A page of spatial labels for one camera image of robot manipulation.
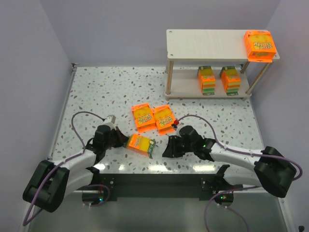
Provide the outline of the white two-tier shelf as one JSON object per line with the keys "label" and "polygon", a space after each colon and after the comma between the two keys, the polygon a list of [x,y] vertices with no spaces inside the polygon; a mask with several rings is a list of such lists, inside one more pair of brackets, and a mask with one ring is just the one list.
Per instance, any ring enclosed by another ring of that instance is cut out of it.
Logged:
{"label": "white two-tier shelf", "polygon": [[[165,97],[170,99],[230,99],[245,100],[262,79],[271,63],[265,63],[252,84],[248,83],[248,61],[243,29],[168,29]],[[174,63],[211,65],[216,78],[213,94],[204,94],[197,80],[197,69],[174,69]],[[222,65],[235,65],[241,78],[237,94],[227,94],[220,80]]]}

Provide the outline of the orange Scrub Daddy box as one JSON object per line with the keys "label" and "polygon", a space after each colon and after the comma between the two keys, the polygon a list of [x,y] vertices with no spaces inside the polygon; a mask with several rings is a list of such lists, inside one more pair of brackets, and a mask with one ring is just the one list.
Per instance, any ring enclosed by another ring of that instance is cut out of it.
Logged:
{"label": "orange Scrub Daddy box", "polygon": [[169,105],[156,107],[152,109],[152,113],[159,135],[165,135],[175,131],[172,126],[175,117]]}
{"label": "orange Scrub Daddy box", "polygon": [[267,30],[248,30],[244,35],[248,61],[272,63],[277,53],[272,35]]}
{"label": "orange Scrub Daddy box", "polygon": [[131,107],[138,133],[144,133],[156,129],[154,115],[149,103],[143,103]]}

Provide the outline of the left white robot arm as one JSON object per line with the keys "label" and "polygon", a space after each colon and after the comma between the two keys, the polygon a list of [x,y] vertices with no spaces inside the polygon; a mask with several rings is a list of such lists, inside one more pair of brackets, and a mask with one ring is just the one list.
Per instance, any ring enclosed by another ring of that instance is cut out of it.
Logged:
{"label": "left white robot arm", "polygon": [[108,149],[122,147],[128,140],[118,127],[98,126],[94,137],[78,154],[57,162],[41,161],[23,192],[23,200],[54,212],[75,190],[101,184],[95,165],[105,157]]}

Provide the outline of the multicolour sponge stack pack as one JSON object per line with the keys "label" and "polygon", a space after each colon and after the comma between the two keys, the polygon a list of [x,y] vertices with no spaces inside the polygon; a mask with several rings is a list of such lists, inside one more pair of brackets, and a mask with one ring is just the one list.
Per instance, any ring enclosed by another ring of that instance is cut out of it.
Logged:
{"label": "multicolour sponge stack pack", "polygon": [[211,66],[199,66],[197,78],[202,94],[214,95],[216,80]]}
{"label": "multicolour sponge stack pack", "polygon": [[234,66],[224,66],[220,71],[220,78],[227,96],[238,95],[241,79]]}
{"label": "multicolour sponge stack pack", "polygon": [[128,141],[124,144],[126,149],[149,158],[152,157],[155,146],[156,141],[154,139],[147,138],[140,134],[133,134],[129,136]]}

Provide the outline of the left aluminium frame rail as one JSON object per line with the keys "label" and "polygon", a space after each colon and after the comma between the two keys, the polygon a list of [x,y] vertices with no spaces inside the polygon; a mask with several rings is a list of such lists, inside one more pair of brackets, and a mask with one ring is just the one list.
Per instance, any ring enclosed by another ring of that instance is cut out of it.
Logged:
{"label": "left aluminium frame rail", "polygon": [[73,84],[75,74],[76,74],[76,71],[77,71],[78,64],[72,63],[71,65],[72,65],[72,69],[71,69],[71,75],[70,75],[70,82],[69,82],[69,85],[68,85],[68,87],[65,91],[64,101],[63,101],[63,104],[61,106],[61,111],[60,111],[58,122],[56,124],[55,134],[53,135],[52,143],[51,143],[50,149],[49,149],[47,156],[46,156],[47,160],[50,160],[53,157],[53,150],[56,146],[57,138],[58,138],[59,131],[60,131],[60,128],[61,128],[61,123],[62,123],[64,113],[65,113],[65,110],[66,110],[66,105],[67,105],[68,99],[70,97],[70,90],[72,88],[72,84]]}

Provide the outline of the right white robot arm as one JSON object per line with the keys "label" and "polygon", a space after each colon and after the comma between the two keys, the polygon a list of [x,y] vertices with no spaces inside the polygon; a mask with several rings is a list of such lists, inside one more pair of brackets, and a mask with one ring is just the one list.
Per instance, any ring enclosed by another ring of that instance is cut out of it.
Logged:
{"label": "right white robot arm", "polygon": [[230,185],[262,187],[275,197],[284,198],[296,175],[296,168],[278,150],[267,146],[263,150],[227,147],[212,138],[203,138],[192,126],[180,128],[169,136],[164,158],[180,158],[193,153],[201,160],[224,162],[240,167],[226,170],[223,179]]}

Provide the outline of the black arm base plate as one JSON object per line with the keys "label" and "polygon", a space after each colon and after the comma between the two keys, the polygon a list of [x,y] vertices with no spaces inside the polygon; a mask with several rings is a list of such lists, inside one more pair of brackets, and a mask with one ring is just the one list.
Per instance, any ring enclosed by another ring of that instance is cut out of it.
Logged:
{"label": "black arm base plate", "polygon": [[95,174],[90,183],[109,188],[110,195],[102,187],[91,187],[96,196],[118,198],[197,198],[209,200],[223,190],[242,188],[231,185],[222,174]]}

